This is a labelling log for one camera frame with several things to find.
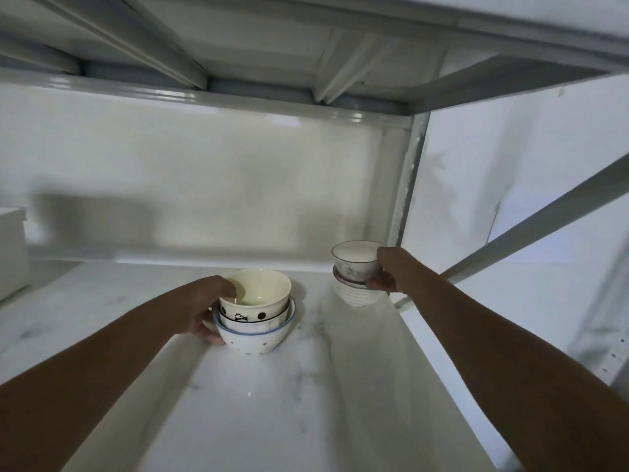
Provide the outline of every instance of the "person's left hand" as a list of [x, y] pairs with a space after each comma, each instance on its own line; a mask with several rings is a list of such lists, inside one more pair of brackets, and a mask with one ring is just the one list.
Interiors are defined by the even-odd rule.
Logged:
[[221, 276], [210, 276], [180, 286], [164, 296], [169, 296], [170, 301], [181, 305], [182, 314], [177, 318], [177, 333], [192, 333], [212, 344], [224, 344], [220, 335], [205, 326], [203, 321], [212, 321], [212, 314], [208, 309], [219, 298], [236, 297], [233, 283]]

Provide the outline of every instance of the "white box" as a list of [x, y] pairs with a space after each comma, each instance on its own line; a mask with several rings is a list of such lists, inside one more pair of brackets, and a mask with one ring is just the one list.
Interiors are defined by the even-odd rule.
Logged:
[[0, 207], [0, 300], [28, 285], [26, 212]]

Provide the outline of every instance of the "stack of bowls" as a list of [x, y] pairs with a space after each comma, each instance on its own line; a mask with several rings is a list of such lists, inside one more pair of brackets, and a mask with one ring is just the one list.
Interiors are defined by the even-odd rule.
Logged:
[[351, 240], [332, 249], [334, 256], [334, 290], [348, 305], [373, 305], [382, 292], [369, 289], [367, 280], [378, 275], [382, 266], [377, 260], [378, 242]]
[[227, 346], [245, 354], [271, 351], [295, 318], [291, 281], [274, 270], [240, 270], [227, 278], [236, 298], [221, 298], [214, 321]]

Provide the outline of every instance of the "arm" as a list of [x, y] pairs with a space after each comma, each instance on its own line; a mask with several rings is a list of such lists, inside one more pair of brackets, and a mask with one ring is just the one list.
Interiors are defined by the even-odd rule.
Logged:
[[371, 286], [407, 294], [528, 472], [629, 467], [629, 404], [586, 368], [476, 302], [402, 248]]
[[174, 334], [214, 339], [202, 315], [234, 295], [218, 276], [181, 286], [0, 386], [0, 470], [60, 470]]

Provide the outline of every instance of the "white wall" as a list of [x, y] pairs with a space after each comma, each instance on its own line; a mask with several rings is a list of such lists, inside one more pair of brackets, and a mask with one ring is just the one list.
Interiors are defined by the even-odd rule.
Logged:
[[327, 264], [386, 238], [408, 134], [0, 84], [0, 140], [0, 205], [41, 255]]
[[[500, 203], [492, 237], [627, 153], [627, 119], [627, 76], [433, 113], [404, 246], [443, 271], [485, 244]], [[626, 321], [609, 286], [629, 262], [628, 211], [625, 196], [459, 287], [593, 366]], [[508, 447], [417, 311], [405, 319], [502, 467]]]

